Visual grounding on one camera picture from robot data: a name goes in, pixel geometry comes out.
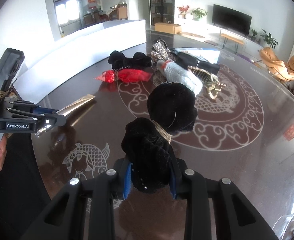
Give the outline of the black cloth bundle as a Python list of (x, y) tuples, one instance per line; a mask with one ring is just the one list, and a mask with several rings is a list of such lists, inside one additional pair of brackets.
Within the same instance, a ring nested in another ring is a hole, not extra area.
[(122, 52), (113, 51), (108, 59), (112, 70), (138, 69), (144, 70), (151, 67), (152, 59), (141, 52), (136, 52), (133, 57), (126, 57)]

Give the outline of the dark display cabinet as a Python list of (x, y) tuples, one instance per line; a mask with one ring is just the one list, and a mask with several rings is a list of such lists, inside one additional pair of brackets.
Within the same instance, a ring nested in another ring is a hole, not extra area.
[(174, 23), (175, 0), (150, 0), (151, 25)]

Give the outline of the cardboard box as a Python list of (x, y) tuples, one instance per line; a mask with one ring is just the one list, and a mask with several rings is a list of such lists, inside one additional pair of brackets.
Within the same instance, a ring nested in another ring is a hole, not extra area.
[(182, 27), (179, 24), (158, 22), (155, 24), (155, 31), (176, 35), (182, 31)]

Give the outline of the blue white carton box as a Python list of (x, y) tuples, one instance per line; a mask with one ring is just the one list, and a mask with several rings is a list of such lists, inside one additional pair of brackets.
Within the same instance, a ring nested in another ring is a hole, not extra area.
[(220, 57), (219, 50), (209, 48), (188, 48), (187, 53), (205, 59), (210, 63), (217, 63)]

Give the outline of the leafy floor plant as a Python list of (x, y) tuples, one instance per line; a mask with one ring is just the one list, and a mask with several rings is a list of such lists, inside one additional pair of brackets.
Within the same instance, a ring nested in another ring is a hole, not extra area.
[(263, 41), (271, 48), (275, 49), (279, 45), (278, 41), (272, 37), (271, 33), (266, 32), (262, 29), (263, 33), (260, 35), (263, 38)]

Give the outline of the white sorting bin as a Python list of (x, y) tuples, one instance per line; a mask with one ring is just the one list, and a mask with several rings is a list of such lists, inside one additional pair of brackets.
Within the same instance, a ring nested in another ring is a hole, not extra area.
[(13, 84), (18, 95), (34, 103), (88, 67), (146, 42), (144, 20), (117, 20), (92, 25), (56, 41), (52, 49)]

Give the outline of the black printed box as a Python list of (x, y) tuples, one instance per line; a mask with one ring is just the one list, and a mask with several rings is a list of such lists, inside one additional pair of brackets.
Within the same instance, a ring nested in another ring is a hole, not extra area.
[(204, 69), (210, 72), (210, 74), (214, 75), (217, 75), (220, 70), (220, 66), (218, 64), (210, 63), (206, 60), (201, 60), (193, 55), (184, 52), (177, 53), (174, 56), (174, 61), (185, 70), (187, 70), (189, 66), (192, 66)]

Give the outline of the orange lounge chair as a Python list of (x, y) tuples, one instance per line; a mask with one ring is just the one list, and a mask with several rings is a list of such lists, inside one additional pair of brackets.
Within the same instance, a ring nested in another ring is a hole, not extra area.
[(294, 81), (294, 56), (284, 62), (275, 55), (271, 47), (259, 50), (261, 61), (268, 71), (282, 81)]

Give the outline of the silver sequin bow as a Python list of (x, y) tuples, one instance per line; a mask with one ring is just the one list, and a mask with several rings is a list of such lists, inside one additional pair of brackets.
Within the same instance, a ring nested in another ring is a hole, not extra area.
[(174, 61), (172, 51), (161, 37), (154, 40), (150, 57), (153, 63), (157, 63), (158, 61)]

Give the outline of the green potted plant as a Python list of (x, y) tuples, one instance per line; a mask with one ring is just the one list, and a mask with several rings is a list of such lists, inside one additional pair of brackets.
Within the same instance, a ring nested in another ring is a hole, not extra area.
[(193, 20), (199, 21), (201, 18), (204, 18), (208, 15), (208, 11), (201, 8), (196, 8), (191, 11), (191, 15), (193, 16)]

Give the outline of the red flower vase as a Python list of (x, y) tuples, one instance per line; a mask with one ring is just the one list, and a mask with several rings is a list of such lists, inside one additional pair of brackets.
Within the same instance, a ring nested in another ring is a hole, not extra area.
[(180, 18), (186, 19), (186, 14), (189, 12), (190, 5), (182, 5), (177, 7)]

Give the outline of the grey knitted bundle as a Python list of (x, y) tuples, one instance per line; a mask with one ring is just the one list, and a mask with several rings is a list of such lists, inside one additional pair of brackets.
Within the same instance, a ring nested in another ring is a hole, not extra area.
[(200, 94), (203, 88), (203, 83), (191, 71), (182, 68), (180, 65), (172, 61), (159, 60), (156, 66), (168, 82), (180, 83), (186, 86), (195, 94), (195, 96)]

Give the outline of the black television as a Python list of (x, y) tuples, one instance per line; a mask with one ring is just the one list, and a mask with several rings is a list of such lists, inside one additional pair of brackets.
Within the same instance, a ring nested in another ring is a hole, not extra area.
[(237, 10), (213, 5), (212, 23), (231, 29), (242, 35), (248, 35), (250, 32), (252, 17)]

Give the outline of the red cloth bundle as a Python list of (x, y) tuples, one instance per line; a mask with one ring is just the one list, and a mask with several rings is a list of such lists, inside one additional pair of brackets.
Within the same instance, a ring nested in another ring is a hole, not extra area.
[(138, 69), (122, 69), (122, 70), (107, 70), (95, 79), (113, 83), (115, 81), (121, 81), (124, 83), (133, 83), (139, 81), (149, 81), (152, 74)]

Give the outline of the black velvet pouch with twine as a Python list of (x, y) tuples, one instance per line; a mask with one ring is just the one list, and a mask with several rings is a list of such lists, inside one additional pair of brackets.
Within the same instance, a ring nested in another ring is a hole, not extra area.
[(149, 95), (149, 118), (125, 127), (121, 148), (131, 163), (131, 182), (143, 193), (155, 193), (171, 181), (172, 137), (193, 130), (196, 96), (181, 83), (166, 82)]

